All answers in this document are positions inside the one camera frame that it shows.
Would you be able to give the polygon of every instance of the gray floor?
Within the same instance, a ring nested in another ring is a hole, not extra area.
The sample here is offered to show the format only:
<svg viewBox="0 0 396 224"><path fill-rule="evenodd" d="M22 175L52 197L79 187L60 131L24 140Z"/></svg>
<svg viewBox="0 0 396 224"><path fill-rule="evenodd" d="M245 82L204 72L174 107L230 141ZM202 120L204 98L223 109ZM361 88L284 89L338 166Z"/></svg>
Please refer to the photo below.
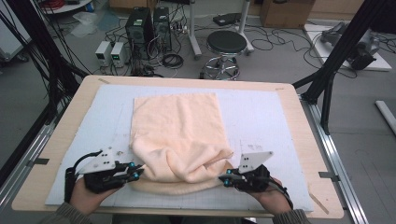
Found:
<svg viewBox="0 0 396 224"><path fill-rule="evenodd" d="M81 59L84 65L95 74L100 74L99 65L94 52L100 42L105 39L105 30L112 27L106 7L96 11L100 28L94 35L78 38L67 35L66 41L70 48ZM69 16L60 18L62 22L72 21ZM197 20L201 26L216 27L211 17ZM249 18L247 24L260 25L258 18ZM261 39L263 36L257 28L247 28L249 40ZM299 30L288 30L304 35ZM156 73L165 77L198 78L202 66L212 57L205 48L205 38L210 31L197 31L198 42L201 44L203 57L199 61L193 59L187 35L182 35L180 55L185 62L180 69L158 68ZM280 32L286 40L293 40L297 49L308 47L306 40ZM268 43L255 41L258 48L268 49ZM238 57L241 76L238 81L285 82L293 83L317 71L304 61L306 50L296 52L291 43L276 45L271 50L258 50L249 56ZM396 222L396 137L375 106L376 100L383 100L396 115L396 56L381 50L380 55L393 67L389 72L359 71L357 78L337 75L333 86L332 107L330 114L330 131L341 160L346 167L348 177L356 191L365 215L370 223ZM307 57L315 66L320 66L316 58ZM11 62L0 68L0 165L3 165L26 132L29 130L39 113L46 105L48 98L40 75L32 63ZM352 72L342 70L348 76ZM307 86L297 90L303 93ZM9 205L2 208L0 223L36 223L44 213L25 213L13 211ZM93 216L94 223L109 223L108 215ZM318 220L313 223L351 223L346 212L340 220ZM271 223L268 219L260 219L259 223Z"/></svg>

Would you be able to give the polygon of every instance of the hand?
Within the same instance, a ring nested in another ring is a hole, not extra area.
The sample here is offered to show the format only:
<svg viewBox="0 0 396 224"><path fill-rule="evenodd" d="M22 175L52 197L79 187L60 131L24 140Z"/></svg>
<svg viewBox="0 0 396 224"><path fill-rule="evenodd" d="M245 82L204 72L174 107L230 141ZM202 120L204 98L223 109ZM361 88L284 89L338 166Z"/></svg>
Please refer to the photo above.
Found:
<svg viewBox="0 0 396 224"><path fill-rule="evenodd" d="M276 178L273 179L276 183L282 185L280 180ZM290 205L285 196L271 186L269 186L265 192L248 192L248 194L259 201L262 207L273 215L279 215L291 211Z"/></svg>
<svg viewBox="0 0 396 224"><path fill-rule="evenodd" d="M70 204L77 208L85 216L90 215L94 212L100 205L100 203L116 192L119 189L110 189L108 191L96 194L91 192L85 187L85 182L83 178L80 178L73 189L72 198L70 199Z"/></svg>

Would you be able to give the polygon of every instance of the round stool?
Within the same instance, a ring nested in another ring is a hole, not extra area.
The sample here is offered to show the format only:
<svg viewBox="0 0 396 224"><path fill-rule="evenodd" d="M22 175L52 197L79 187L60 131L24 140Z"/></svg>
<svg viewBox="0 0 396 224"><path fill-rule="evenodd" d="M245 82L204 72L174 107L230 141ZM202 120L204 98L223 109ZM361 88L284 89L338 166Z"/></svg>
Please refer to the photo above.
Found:
<svg viewBox="0 0 396 224"><path fill-rule="evenodd" d="M236 80L239 66L235 56L240 55L247 47L246 39L236 32L216 31L207 37L206 46L219 56L205 64L205 74L215 79Z"/></svg>

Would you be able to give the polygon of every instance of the sleeve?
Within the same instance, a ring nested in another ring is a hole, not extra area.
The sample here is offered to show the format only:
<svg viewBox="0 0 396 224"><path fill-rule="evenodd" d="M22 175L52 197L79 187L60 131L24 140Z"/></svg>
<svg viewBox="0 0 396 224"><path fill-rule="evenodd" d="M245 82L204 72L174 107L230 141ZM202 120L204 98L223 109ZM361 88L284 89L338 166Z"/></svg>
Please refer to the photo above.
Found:
<svg viewBox="0 0 396 224"><path fill-rule="evenodd" d="M273 217L274 224L310 224L302 209L292 210Z"/></svg>
<svg viewBox="0 0 396 224"><path fill-rule="evenodd" d="M84 214L69 203L63 203L55 213L45 217L38 224L91 224Z"/></svg>

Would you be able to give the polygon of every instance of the peach towel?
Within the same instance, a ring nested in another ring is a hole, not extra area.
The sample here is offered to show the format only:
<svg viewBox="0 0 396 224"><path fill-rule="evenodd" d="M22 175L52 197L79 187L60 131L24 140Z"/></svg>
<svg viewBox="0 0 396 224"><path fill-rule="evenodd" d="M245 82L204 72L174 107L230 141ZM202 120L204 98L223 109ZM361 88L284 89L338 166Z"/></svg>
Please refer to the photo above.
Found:
<svg viewBox="0 0 396 224"><path fill-rule="evenodd" d="M215 93L183 93L134 99L131 149L144 173L134 189L185 194L220 185L232 168Z"/></svg>

